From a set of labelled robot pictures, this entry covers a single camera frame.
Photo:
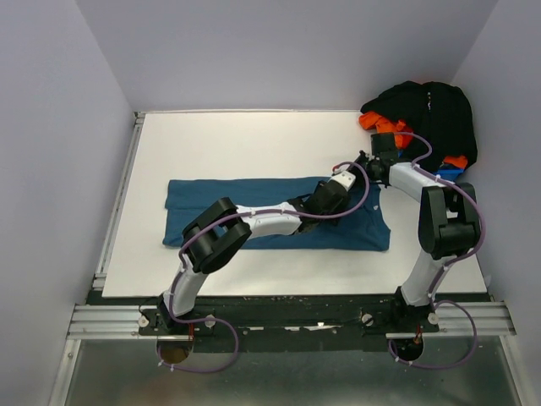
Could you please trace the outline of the teal blue t shirt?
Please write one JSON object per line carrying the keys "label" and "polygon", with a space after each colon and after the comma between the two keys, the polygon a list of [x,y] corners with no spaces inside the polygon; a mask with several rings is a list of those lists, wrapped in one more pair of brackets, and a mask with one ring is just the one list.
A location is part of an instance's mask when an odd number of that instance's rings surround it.
{"label": "teal blue t shirt", "polygon": [[[167,220],[162,244],[179,248],[183,229],[222,197],[241,206],[273,206],[314,191],[322,177],[246,178],[233,180],[175,180],[168,184]],[[293,236],[272,235],[251,239],[246,250],[354,250],[383,252],[390,247],[391,231],[380,209],[380,187],[371,185],[359,209],[314,231]]]}

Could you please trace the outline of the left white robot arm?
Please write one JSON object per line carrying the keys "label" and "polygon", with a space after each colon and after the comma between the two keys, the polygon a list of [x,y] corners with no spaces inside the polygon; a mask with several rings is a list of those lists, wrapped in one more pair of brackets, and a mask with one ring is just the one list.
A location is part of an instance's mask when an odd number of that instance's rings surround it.
{"label": "left white robot arm", "polygon": [[187,325],[206,278],[227,265],[251,239],[308,233],[346,208],[355,178],[334,175],[318,182],[313,193],[276,206],[247,207],[224,197],[217,200],[183,230],[180,267],[161,295],[158,323],[170,334]]}

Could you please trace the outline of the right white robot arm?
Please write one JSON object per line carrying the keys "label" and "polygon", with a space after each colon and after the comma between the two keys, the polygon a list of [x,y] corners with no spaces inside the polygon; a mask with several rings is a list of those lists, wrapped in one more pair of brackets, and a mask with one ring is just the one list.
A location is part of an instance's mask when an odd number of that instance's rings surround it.
{"label": "right white robot arm", "polygon": [[389,322],[405,332],[433,311],[432,299],[450,268],[473,255],[484,238],[483,220],[478,214],[475,189],[455,184],[408,161],[396,147],[393,133],[370,136],[371,154],[361,152],[358,163],[369,179],[399,189],[419,203],[418,259],[391,301]]}

